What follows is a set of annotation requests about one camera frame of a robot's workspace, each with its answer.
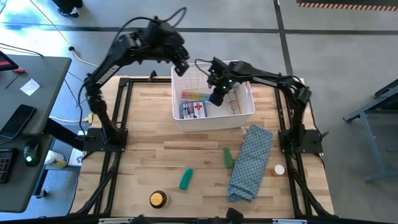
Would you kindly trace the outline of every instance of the gold lid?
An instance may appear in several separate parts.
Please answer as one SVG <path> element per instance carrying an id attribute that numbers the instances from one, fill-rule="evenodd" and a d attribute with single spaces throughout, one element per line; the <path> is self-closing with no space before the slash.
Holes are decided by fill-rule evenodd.
<path id="1" fill-rule="evenodd" d="M 163 202 L 163 196 L 160 193 L 154 193 L 150 196 L 150 203 L 158 206 Z"/>

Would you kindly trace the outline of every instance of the black desk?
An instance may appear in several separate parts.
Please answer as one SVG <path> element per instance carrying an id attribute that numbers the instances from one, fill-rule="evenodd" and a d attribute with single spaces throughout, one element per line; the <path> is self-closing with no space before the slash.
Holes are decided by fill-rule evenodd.
<path id="1" fill-rule="evenodd" d="M 34 106 L 37 111 L 22 132 L 22 136 L 40 136 L 42 159 L 35 167 L 27 167 L 23 158 L 23 147 L 29 139 L 21 139 L 5 144 L 2 148 L 18 148 L 16 163 L 11 171 L 9 182 L 0 184 L 0 211 L 23 212 L 29 203 L 38 176 L 43 168 L 45 156 L 52 143 L 52 136 L 57 138 L 61 134 L 68 136 L 67 129 L 49 119 L 55 99 L 61 89 L 65 75 L 72 62 L 65 57 L 39 57 L 26 55 L 8 55 L 15 63 L 26 70 L 6 90 L 12 71 L 0 72 L 0 127 L 3 127 L 11 114 L 20 104 Z M 31 96 L 23 93 L 19 88 L 33 78 L 40 88 Z M 0 144 L 9 139 L 0 137 Z"/>

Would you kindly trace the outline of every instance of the smartphone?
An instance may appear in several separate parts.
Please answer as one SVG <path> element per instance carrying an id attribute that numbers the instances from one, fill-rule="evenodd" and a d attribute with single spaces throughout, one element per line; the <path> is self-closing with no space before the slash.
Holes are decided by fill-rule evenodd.
<path id="1" fill-rule="evenodd" d="M 11 118 L 7 121 L 6 125 L 0 131 L 0 136 L 14 139 L 24 129 L 25 125 L 33 117 L 36 108 L 33 106 L 19 105 L 12 114 Z"/>

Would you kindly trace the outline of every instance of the keyboard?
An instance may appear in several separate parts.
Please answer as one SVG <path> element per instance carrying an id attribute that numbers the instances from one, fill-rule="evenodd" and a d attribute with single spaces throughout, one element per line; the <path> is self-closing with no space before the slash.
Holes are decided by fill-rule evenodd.
<path id="1" fill-rule="evenodd" d="M 17 149 L 0 149 L 0 184 L 5 184 L 11 173 Z"/>

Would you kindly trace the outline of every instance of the green object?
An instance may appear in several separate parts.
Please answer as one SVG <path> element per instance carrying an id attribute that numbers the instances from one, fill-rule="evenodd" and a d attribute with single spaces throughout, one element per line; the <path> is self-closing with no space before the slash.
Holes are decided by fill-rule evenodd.
<path id="1" fill-rule="evenodd" d="M 192 168 L 187 168 L 184 172 L 184 175 L 182 175 L 181 182 L 180 182 L 180 189 L 181 190 L 187 190 L 189 182 L 191 182 L 193 175 L 193 169 Z"/>
<path id="2" fill-rule="evenodd" d="M 232 160 L 231 153 L 227 147 L 224 148 L 224 161 L 227 169 L 232 169 L 234 167 L 234 161 Z"/>

